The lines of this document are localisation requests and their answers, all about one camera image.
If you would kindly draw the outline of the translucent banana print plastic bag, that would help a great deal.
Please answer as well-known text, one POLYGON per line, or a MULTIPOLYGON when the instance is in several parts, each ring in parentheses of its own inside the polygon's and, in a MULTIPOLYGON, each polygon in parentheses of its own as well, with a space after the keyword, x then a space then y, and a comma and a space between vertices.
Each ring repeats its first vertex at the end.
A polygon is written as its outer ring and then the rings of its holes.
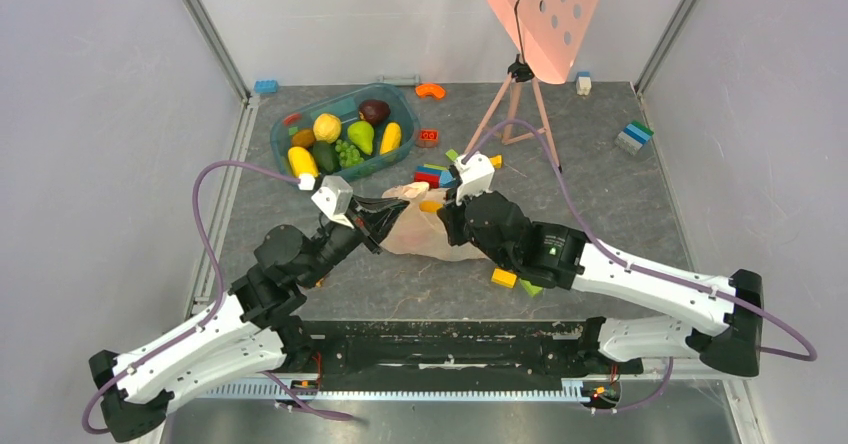
POLYGON ((485 254, 470 243, 451 246, 445 226, 436 212, 421 208, 422 204, 443 204, 446 189, 430 189, 427 183, 414 182, 392 187, 384 191, 382 197, 399 198, 409 202, 381 244, 386 251, 396 255, 418 255, 449 262, 486 259, 485 254))

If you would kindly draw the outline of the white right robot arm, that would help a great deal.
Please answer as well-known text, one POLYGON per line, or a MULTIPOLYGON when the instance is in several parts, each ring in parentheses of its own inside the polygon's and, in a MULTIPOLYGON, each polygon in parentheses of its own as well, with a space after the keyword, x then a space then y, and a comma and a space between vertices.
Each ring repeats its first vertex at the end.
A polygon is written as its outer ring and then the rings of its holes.
POLYGON ((452 246, 471 244, 499 268, 543 288, 614 297, 654 318, 592 318, 577 346, 580 364, 602 372, 637 358, 698 358, 739 377, 760 371, 762 278, 696 275, 608 247, 562 224, 533 221, 498 192, 451 201, 438 218, 452 246))

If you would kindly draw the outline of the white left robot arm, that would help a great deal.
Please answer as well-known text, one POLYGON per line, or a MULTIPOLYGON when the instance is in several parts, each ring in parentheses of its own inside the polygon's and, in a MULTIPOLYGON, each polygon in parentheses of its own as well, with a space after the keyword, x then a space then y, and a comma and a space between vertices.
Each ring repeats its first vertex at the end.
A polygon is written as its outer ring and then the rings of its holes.
POLYGON ((201 392, 232 378, 306 369, 314 344, 296 310, 311 289, 360 245, 378 253, 408 207, 399 198, 353 197, 345 223, 321 219, 312 236, 284 224, 268 231, 255 264, 221 299, 156 341, 89 360, 106 431, 118 443, 158 428, 201 392))

